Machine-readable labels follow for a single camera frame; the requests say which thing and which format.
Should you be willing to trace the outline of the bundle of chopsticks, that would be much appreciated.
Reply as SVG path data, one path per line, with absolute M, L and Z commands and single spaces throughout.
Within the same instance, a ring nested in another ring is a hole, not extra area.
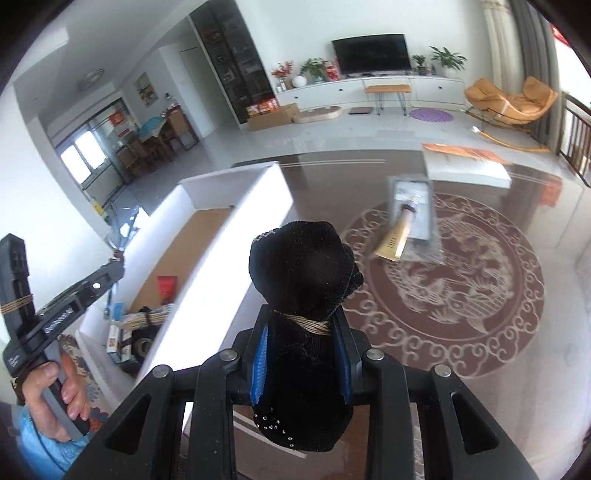
M 126 331 L 134 331 L 161 325 L 169 318 L 172 307 L 172 304 L 167 304 L 155 310 L 145 307 L 140 312 L 128 313 L 122 317 L 120 328 Z

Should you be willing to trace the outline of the red snack packet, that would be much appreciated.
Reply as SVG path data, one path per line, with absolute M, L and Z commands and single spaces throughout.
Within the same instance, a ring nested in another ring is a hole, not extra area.
M 177 292 L 177 277 L 174 275 L 158 275 L 156 282 L 160 303 L 162 305 L 172 303 Z

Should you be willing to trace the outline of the black cardboard box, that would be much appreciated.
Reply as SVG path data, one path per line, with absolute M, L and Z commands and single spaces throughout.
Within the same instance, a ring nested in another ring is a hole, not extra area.
M 122 363 L 135 362 L 142 364 L 149 353 L 158 333 L 158 326 L 146 326 L 121 333 L 120 360 Z

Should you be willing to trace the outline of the white flat box with orange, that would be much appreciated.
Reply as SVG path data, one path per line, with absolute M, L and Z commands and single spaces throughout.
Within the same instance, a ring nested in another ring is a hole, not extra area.
M 423 143 L 424 160 L 431 180 L 509 189 L 511 162 L 490 150 Z

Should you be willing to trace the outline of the cardboard box on floor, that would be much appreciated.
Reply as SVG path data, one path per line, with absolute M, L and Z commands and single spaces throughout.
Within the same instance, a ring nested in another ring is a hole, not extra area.
M 283 125 L 289 125 L 294 122 L 294 117 L 300 113 L 297 104 L 288 104 L 273 110 L 269 113 L 249 118 L 247 124 L 252 131 L 259 131 Z

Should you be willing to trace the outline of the purple round mat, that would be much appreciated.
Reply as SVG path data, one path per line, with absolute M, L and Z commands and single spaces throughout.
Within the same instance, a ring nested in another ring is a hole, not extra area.
M 455 119 L 454 115 L 448 111 L 426 107 L 411 110 L 409 116 L 429 123 L 449 123 Z

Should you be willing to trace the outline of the white tv cabinet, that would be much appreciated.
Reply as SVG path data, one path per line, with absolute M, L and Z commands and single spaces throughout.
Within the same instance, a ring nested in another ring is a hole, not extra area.
M 301 110 L 327 106 L 406 107 L 461 110 L 465 84 L 439 76 L 398 75 L 359 77 L 321 82 L 276 94 L 280 106 L 297 104 Z

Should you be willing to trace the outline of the wooden bench stool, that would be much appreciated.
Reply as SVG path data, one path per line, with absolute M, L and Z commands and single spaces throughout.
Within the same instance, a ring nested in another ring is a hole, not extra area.
M 376 103 L 376 112 L 381 115 L 385 110 L 386 96 L 394 94 L 402 108 L 403 115 L 408 115 L 406 96 L 412 93 L 410 84 L 388 84 L 388 85 L 369 85 L 363 88 L 367 95 L 373 95 Z

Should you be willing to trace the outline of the dark glass display cabinet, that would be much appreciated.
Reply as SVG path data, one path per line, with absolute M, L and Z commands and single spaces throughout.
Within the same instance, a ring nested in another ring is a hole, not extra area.
M 235 1 L 206 1 L 191 21 L 239 124 L 249 107 L 274 98 L 266 69 Z

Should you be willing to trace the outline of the red flowers in vase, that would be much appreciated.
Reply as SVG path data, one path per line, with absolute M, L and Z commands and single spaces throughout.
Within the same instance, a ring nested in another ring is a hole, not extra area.
M 293 71 L 294 62 L 286 61 L 277 64 L 276 68 L 273 68 L 271 74 L 277 81 L 280 82 L 281 89 L 290 90 L 293 89 Z

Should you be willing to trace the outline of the green potted plant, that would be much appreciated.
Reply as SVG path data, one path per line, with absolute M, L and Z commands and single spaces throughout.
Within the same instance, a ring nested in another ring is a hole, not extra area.
M 447 47 L 438 48 L 431 46 L 431 58 L 441 66 L 446 78 L 458 78 L 465 70 L 467 58 L 459 52 L 452 52 Z
M 325 60 L 320 57 L 308 58 L 301 65 L 301 75 L 310 78 L 312 83 L 325 82 L 327 80 Z

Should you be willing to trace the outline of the orange rocking chair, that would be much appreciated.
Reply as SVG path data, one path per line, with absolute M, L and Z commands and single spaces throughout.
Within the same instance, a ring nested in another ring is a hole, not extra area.
M 525 147 L 503 141 L 485 131 L 485 126 L 521 131 L 532 135 L 528 126 L 542 119 L 559 98 L 557 91 L 546 83 L 529 76 L 517 94 L 508 94 L 487 78 L 480 78 L 464 90 L 470 107 L 465 111 L 481 122 L 473 131 L 479 136 L 505 148 L 527 153 L 549 153 L 550 148 L 537 140 L 537 147 Z

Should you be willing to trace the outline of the green potted plant right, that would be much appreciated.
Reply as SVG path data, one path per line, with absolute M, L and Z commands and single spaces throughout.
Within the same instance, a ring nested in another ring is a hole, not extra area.
M 446 78 L 458 78 L 465 70 L 467 58 L 459 52 L 452 52 L 447 47 L 438 48 L 431 46 L 431 58 L 441 66 Z

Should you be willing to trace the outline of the wooden dining chair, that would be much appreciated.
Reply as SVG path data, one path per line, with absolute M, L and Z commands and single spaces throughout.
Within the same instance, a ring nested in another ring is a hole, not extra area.
M 562 92 L 559 154 L 574 173 L 590 186 L 591 111 L 590 107 Z

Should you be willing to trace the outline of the red wall hanging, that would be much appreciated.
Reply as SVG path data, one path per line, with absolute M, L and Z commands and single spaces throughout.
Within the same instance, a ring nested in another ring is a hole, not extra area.
M 560 32 L 560 30 L 554 24 L 551 25 L 551 30 L 552 30 L 554 38 L 558 42 L 560 42 L 561 44 L 563 44 L 567 47 L 571 47 L 571 45 L 569 44 L 569 42 L 567 41 L 565 36 Z

